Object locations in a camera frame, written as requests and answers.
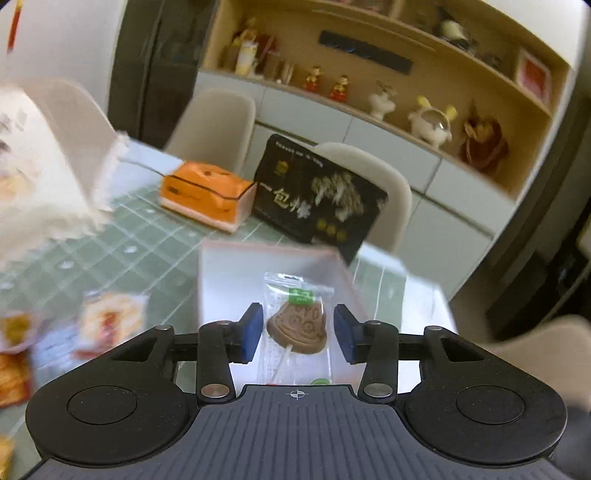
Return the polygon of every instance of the tablecloth grid pattern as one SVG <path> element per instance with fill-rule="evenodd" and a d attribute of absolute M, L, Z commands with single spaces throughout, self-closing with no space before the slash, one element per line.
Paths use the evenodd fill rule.
<path fill-rule="evenodd" d="M 51 242 L 0 273 L 0 313 L 35 309 L 44 316 L 67 317 L 76 314 L 85 292 L 112 289 L 150 295 L 148 327 L 169 324 L 187 333 L 196 325 L 197 249 L 204 239 L 293 244 L 254 217 L 229 237 L 175 215 L 159 207 L 155 185 L 116 199 L 113 208 L 112 224 L 99 235 Z M 368 316 L 400 328 L 404 278 L 359 259 L 350 271 Z M 194 391 L 194 368 L 180 365 L 177 384 Z M 0 412 L 0 434 L 17 443 L 13 478 L 38 461 L 24 409 Z"/>

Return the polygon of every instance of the snack package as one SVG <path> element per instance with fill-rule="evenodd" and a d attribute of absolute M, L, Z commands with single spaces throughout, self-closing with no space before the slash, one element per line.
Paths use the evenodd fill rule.
<path fill-rule="evenodd" d="M 104 225 L 109 179 L 125 149 L 78 85 L 0 82 L 0 271 L 51 238 Z"/>
<path fill-rule="evenodd" d="M 23 403 L 32 393 L 28 353 L 0 353 L 0 408 Z"/>
<path fill-rule="evenodd" d="M 8 480 L 13 451 L 14 441 L 6 437 L 0 437 L 0 479 L 2 480 Z"/>
<path fill-rule="evenodd" d="M 36 340 L 41 319 L 31 312 L 0 314 L 0 353 L 20 353 Z"/>
<path fill-rule="evenodd" d="M 79 320 L 79 358 L 93 358 L 144 331 L 148 296 L 119 292 L 87 295 Z"/>
<path fill-rule="evenodd" d="M 258 382 L 309 385 L 330 382 L 328 315 L 335 293 L 287 274 L 265 274 L 265 329 Z"/>

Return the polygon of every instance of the green label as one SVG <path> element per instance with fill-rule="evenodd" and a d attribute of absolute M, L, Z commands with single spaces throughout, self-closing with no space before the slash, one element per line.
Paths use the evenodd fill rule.
<path fill-rule="evenodd" d="M 312 305 L 314 303 L 314 293 L 301 288 L 290 288 L 290 303 L 292 305 Z"/>

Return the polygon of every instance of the picture frame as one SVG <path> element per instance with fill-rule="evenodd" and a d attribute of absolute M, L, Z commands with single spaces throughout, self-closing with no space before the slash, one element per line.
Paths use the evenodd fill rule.
<path fill-rule="evenodd" d="M 550 106 L 552 74 L 550 69 L 524 48 L 520 48 L 515 68 L 515 83 L 526 93 Z"/>

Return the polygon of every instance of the white cabinet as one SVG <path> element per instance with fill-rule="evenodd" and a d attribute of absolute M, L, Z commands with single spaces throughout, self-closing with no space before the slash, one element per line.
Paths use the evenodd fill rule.
<path fill-rule="evenodd" d="M 199 71 L 193 95 L 197 95 L 208 88 L 223 88 L 248 95 L 255 101 L 256 111 L 258 112 L 261 110 L 262 97 L 265 93 L 265 87 L 263 85 L 203 70 Z"/>
<path fill-rule="evenodd" d="M 297 95 L 267 88 L 258 120 L 314 143 L 342 142 L 351 116 Z"/>
<path fill-rule="evenodd" d="M 270 128 L 263 127 L 262 125 L 255 125 L 254 130 L 252 131 L 252 138 L 251 138 L 251 146 L 248 150 L 246 155 L 246 159 L 244 161 L 244 167 L 242 168 L 242 178 L 247 180 L 252 180 L 255 176 L 256 168 L 258 164 L 261 162 L 263 153 L 265 153 L 265 148 L 267 147 L 267 141 L 269 137 L 273 134 L 276 134 L 274 130 Z M 285 134 L 280 134 L 283 137 L 289 138 L 290 140 L 303 145 L 307 148 L 311 148 L 310 145 L 306 145 L 304 142 L 296 140 L 295 138 L 291 138 Z"/>
<path fill-rule="evenodd" d="M 577 65 L 587 28 L 583 0 L 484 0 L 531 31 L 571 67 Z"/>
<path fill-rule="evenodd" d="M 445 159 L 427 189 L 427 196 L 493 233 L 507 224 L 515 210 L 515 203 L 505 193 L 476 173 Z"/>
<path fill-rule="evenodd" d="M 389 163 L 420 192 L 425 191 L 440 162 L 437 155 L 359 118 L 353 118 L 345 143 Z"/>
<path fill-rule="evenodd" d="M 411 218 L 413 217 L 414 212 L 417 210 L 417 207 L 420 203 L 421 203 L 421 197 L 413 192 L 413 202 L 411 204 L 411 209 L 410 209 Z"/>
<path fill-rule="evenodd" d="M 397 255 L 409 272 L 439 283 L 453 297 L 484 256 L 491 239 L 423 199 Z"/>

